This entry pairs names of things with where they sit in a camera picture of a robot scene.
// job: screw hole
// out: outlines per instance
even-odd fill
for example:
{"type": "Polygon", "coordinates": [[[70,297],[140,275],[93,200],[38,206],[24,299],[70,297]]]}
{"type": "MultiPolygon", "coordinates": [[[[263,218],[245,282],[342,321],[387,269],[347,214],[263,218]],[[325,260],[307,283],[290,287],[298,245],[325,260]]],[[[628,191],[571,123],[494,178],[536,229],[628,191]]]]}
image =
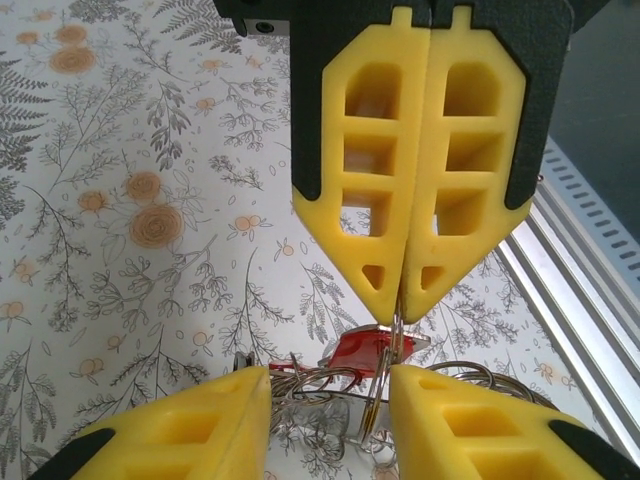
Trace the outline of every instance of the screw hole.
{"type": "Polygon", "coordinates": [[[269,22],[258,22],[256,23],[256,30],[260,33],[273,33],[276,28],[269,22]]]}

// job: botanical print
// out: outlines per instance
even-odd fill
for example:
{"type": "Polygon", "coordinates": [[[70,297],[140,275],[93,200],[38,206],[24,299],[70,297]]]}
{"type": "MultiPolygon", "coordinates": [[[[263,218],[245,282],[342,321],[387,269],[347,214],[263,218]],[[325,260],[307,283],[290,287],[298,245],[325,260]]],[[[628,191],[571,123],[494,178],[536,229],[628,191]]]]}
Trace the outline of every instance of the botanical print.
{"type": "MultiPolygon", "coordinates": [[[[238,37],[211,0],[5,1],[0,22],[0,478],[238,351],[313,366],[373,322],[292,207],[288,39],[238,37]]],[[[432,340],[412,363],[482,363],[601,432],[495,253],[407,331],[432,340]]],[[[309,477],[398,475],[284,422],[264,479],[309,477]]]]}

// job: gray surface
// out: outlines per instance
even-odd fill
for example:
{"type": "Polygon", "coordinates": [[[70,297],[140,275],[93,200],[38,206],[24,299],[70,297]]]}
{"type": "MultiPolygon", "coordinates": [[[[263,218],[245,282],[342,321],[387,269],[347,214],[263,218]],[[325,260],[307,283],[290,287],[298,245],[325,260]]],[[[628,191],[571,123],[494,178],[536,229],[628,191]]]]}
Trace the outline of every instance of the gray surface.
{"type": "Polygon", "coordinates": [[[613,0],[571,40],[551,136],[640,239],[640,2],[613,0]]]}

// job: red key tag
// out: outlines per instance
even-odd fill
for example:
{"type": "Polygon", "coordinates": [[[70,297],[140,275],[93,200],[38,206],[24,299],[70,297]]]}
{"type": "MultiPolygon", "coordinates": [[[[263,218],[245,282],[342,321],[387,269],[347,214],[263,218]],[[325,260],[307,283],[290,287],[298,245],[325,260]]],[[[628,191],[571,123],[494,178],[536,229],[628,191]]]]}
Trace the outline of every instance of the red key tag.
{"type": "MultiPolygon", "coordinates": [[[[340,335],[338,346],[330,357],[318,362],[329,368],[350,367],[360,372],[363,378],[373,378],[380,355],[391,347],[391,329],[380,325],[364,325],[340,335]]],[[[429,337],[403,336],[402,359],[428,347],[429,337]]]]}

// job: patterned background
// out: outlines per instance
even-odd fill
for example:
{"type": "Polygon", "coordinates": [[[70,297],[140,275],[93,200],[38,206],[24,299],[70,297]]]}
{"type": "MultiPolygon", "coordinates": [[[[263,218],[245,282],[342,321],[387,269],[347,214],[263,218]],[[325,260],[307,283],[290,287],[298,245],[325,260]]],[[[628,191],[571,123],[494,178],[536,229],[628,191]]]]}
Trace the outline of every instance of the patterned background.
{"type": "MultiPolygon", "coordinates": [[[[40,0],[0,5],[0,45],[0,477],[238,350],[315,364],[371,323],[291,208],[286,39],[211,0],[40,0]]],[[[484,362],[598,428],[495,254],[412,329],[415,363],[484,362]]],[[[265,480],[397,478],[295,445],[265,480]]]]}

